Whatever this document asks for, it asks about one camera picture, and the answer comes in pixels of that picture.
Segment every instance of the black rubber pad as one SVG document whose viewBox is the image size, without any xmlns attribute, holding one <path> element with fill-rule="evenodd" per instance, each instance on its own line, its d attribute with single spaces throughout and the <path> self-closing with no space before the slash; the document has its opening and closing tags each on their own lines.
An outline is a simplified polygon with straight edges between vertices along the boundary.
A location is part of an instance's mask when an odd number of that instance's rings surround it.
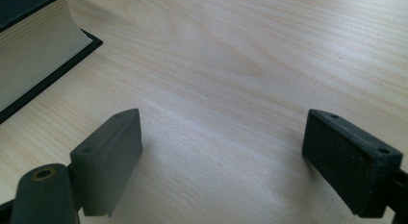
<svg viewBox="0 0 408 224">
<path fill-rule="evenodd" d="M 335 114 L 310 110 L 302 154 L 354 214 L 384 214 L 387 186 L 402 161 L 395 148 Z"/>
</svg>

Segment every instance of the black plastic block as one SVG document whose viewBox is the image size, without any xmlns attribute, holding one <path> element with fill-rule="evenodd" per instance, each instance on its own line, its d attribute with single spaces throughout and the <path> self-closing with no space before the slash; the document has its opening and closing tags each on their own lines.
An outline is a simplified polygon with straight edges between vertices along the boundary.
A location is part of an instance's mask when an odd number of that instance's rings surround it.
<svg viewBox="0 0 408 224">
<path fill-rule="evenodd" d="M 109 118 L 70 154 L 76 207 L 86 216 L 112 214 L 141 151 L 139 110 Z"/>
<path fill-rule="evenodd" d="M 310 110 L 302 154 L 354 214 L 381 217 L 402 154 L 347 120 Z"/>
</svg>

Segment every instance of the light wood surface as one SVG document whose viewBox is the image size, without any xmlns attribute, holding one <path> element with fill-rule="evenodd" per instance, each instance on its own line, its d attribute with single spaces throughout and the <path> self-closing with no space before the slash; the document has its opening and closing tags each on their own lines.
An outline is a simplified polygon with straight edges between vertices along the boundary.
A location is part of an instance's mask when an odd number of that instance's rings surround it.
<svg viewBox="0 0 408 224">
<path fill-rule="evenodd" d="M 69 0 L 104 44 L 0 125 L 0 202 L 139 108 L 114 216 L 82 223 L 391 223 L 353 216 L 301 144 L 313 108 L 408 154 L 407 2 Z"/>
</svg>

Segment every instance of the closed book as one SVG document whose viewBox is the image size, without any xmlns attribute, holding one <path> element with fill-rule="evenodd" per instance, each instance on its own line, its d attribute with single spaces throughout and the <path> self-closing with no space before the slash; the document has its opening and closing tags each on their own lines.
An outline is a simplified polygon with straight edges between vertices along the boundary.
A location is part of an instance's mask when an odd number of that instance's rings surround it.
<svg viewBox="0 0 408 224">
<path fill-rule="evenodd" d="M 0 0 L 0 123 L 102 44 L 68 0 Z"/>
</svg>

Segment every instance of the clamp jaw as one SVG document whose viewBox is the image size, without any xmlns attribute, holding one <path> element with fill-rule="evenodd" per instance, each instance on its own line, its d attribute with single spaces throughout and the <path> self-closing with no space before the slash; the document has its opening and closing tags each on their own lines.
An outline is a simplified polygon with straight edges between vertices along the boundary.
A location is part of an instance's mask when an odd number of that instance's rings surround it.
<svg viewBox="0 0 408 224">
<path fill-rule="evenodd" d="M 399 169 L 402 153 L 330 112 L 310 110 L 303 156 L 336 190 L 354 214 L 408 223 L 408 174 Z"/>
<path fill-rule="evenodd" d="M 112 215 L 142 151 L 139 110 L 108 119 L 71 153 L 71 164 L 47 164 L 26 173 L 14 200 L 0 206 L 0 224 L 80 223 Z"/>
</svg>

